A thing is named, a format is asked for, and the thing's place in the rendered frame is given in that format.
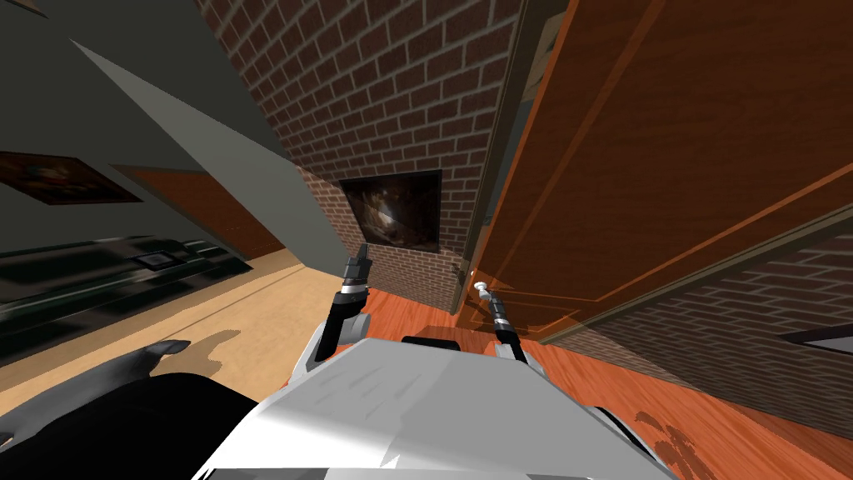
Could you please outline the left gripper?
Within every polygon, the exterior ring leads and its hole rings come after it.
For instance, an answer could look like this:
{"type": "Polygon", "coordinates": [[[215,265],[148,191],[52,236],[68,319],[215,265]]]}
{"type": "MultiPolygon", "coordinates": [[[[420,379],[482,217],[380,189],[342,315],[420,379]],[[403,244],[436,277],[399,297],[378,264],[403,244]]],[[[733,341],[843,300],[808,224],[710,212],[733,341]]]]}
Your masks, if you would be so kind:
{"type": "Polygon", "coordinates": [[[363,243],[357,252],[357,257],[351,257],[345,267],[342,290],[364,290],[372,267],[369,259],[369,245],[363,243]]]}

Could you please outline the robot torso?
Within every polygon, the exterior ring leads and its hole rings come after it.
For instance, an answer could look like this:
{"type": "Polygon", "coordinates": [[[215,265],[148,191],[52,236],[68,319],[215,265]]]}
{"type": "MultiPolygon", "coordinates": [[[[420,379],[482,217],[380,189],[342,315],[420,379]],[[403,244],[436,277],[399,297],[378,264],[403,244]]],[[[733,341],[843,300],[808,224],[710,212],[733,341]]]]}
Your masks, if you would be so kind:
{"type": "Polygon", "coordinates": [[[192,480],[678,480],[515,359],[367,338],[301,357],[192,480]]]}

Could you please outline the orange-brown door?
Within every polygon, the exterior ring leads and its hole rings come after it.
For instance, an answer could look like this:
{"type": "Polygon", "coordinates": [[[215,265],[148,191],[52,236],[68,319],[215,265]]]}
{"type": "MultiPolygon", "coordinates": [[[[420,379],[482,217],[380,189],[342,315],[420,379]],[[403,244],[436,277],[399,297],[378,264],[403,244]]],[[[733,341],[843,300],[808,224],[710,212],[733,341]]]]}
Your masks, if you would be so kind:
{"type": "Polygon", "coordinates": [[[207,172],[112,166],[245,260],[285,248],[207,172]]]}

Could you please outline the brown wooden door leaf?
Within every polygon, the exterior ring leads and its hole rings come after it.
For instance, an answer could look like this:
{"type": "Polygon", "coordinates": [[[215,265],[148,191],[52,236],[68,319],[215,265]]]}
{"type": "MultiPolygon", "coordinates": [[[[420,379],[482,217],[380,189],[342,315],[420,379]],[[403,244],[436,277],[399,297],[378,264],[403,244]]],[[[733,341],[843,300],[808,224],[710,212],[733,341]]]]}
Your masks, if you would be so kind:
{"type": "Polygon", "coordinates": [[[473,282],[548,338],[853,203],[853,0],[569,0],[473,282]]]}

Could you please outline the dark low cabinet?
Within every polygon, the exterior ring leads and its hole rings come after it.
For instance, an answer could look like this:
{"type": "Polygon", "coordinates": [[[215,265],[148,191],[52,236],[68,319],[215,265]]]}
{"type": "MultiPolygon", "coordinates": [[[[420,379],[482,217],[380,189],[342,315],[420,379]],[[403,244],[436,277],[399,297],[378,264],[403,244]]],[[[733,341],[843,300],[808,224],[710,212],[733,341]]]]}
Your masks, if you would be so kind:
{"type": "Polygon", "coordinates": [[[251,269],[215,243],[158,236],[0,253],[0,367],[251,269]]]}

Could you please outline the dark picture on brick wall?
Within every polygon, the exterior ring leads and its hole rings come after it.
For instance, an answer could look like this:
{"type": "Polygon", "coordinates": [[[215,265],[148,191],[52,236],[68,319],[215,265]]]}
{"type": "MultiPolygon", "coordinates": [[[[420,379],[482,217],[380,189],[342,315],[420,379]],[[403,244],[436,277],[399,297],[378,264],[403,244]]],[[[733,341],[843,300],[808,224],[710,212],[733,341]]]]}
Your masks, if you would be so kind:
{"type": "Polygon", "coordinates": [[[344,179],[346,196],[370,244],[437,253],[442,170],[344,179]]]}

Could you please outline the dark picture on grey wall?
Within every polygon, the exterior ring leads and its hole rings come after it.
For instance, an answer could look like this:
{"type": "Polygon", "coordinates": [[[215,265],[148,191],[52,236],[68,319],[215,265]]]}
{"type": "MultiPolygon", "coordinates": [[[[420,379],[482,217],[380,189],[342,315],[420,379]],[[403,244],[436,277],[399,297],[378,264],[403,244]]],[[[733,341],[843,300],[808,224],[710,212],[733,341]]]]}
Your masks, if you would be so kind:
{"type": "Polygon", "coordinates": [[[0,183],[50,206],[141,201],[74,157],[0,152],[0,183]]]}

